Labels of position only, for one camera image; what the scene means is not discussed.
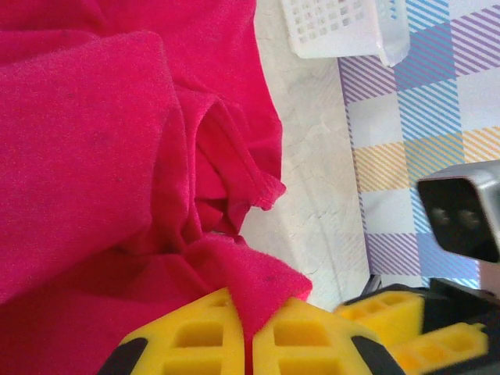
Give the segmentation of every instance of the pink fabric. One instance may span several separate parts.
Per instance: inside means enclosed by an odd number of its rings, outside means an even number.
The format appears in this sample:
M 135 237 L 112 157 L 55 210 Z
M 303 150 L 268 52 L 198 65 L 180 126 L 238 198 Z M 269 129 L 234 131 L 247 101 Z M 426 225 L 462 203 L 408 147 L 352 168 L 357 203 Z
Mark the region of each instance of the pink fabric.
M 249 343 L 307 295 L 307 279 L 238 237 L 251 206 L 284 192 L 254 8 L 0 12 L 2 373 L 95 373 L 125 334 L 224 286 Z

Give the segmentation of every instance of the white plastic basket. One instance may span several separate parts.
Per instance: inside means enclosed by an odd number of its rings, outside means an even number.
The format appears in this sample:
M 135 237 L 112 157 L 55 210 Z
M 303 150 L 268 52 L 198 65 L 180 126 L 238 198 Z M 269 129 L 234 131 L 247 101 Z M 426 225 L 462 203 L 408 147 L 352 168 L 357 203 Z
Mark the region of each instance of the white plastic basket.
M 282 0 L 291 49 L 303 59 L 379 55 L 386 66 L 409 50 L 405 0 Z

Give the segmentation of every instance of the silver camera housing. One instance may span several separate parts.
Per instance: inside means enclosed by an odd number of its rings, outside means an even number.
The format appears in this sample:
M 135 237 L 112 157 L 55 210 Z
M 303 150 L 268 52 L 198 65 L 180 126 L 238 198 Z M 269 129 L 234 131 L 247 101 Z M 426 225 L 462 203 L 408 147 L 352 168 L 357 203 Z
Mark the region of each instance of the silver camera housing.
M 450 166 L 417 181 L 438 244 L 500 262 L 500 160 Z

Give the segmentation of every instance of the white table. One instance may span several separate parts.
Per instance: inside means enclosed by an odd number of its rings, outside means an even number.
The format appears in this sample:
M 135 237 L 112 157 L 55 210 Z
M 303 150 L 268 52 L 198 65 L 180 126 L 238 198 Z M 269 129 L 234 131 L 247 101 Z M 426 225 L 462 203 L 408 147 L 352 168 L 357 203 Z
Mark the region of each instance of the white table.
M 304 60 L 288 47 L 279 0 L 259 0 L 262 65 L 284 125 L 287 193 L 252 210 L 243 236 L 313 282 L 309 301 L 332 310 L 368 281 L 361 213 L 336 59 Z

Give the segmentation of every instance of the checkered mat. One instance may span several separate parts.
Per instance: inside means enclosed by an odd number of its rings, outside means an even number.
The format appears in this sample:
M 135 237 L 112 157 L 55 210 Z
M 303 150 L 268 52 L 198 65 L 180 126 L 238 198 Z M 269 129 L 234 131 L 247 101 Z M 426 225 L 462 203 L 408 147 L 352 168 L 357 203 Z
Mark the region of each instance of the checkered mat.
M 339 59 L 372 273 L 478 288 L 477 262 L 440 250 L 415 181 L 500 159 L 500 5 L 407 0 L 409 56 Z

